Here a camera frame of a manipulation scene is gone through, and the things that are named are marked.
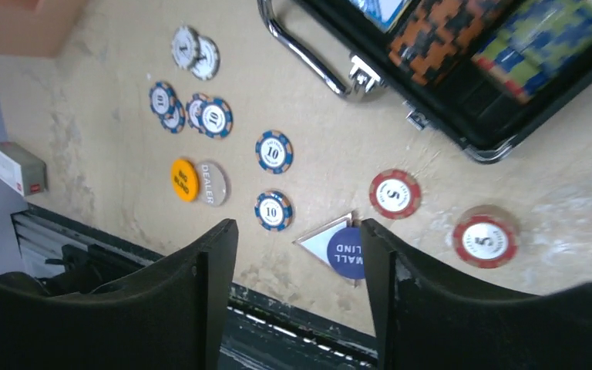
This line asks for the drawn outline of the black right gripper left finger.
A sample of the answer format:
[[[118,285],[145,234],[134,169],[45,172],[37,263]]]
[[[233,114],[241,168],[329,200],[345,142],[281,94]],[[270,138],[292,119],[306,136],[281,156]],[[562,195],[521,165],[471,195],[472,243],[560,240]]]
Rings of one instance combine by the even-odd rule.
[[[138,271],[59,293],[0,275],[0,369],[215,369],[237,254],[224,219],[192,244]]]

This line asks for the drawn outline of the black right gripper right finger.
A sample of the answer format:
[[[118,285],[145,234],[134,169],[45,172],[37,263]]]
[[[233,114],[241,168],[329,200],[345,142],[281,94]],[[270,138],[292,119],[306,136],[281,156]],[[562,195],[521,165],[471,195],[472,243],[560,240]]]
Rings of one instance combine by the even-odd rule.
[[[592,369],[592,282],[503,288],[360,226],[380,369]]]

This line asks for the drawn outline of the red 5 chip stack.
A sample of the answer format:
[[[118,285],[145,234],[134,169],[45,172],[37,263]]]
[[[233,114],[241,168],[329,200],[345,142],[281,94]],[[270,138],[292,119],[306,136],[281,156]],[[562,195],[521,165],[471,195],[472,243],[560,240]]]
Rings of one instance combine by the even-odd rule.
[[[422,202],[422,189],[413,175],[390,169],[377,174],[370,183],[368,197],[373,208],[390,220],[412,216]]]
[[[508,210],[492,204],[466,210],[452,231],[457,255],[474,267],[493,269],[509,263],[520,248],[520,224]]]

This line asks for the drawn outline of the blue small blind button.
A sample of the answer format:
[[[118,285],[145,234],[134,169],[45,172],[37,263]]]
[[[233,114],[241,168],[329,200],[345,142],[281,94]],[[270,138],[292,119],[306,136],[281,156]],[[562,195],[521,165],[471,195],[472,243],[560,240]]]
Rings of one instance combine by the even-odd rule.
[[[331,267],[342,277],[365,278],[362,239],[357,227],[337,231],[328,242],[327,257]]]

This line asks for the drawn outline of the clear triangle card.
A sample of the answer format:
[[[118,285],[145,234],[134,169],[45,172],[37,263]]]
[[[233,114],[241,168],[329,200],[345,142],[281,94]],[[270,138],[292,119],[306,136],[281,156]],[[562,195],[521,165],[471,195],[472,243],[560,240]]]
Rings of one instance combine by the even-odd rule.
[[[328,259],[328,243],[337,232],[346,227],[351,227],[352,224],[353,213],[349,212],[315,230],[307,232],[305,235],[294,240],[292,244],[303,248],[319,259],[321,263],[331,267]]]

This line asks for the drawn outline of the yellow big blind button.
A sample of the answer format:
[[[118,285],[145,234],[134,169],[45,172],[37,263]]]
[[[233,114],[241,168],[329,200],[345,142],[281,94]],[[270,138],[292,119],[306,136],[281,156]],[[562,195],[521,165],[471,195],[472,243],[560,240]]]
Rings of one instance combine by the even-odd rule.
[[[185,201],[196,200],[200,192],[200,180],[194,165],[184,158],[173,162],[171,167],[171,182],[177,196]]]

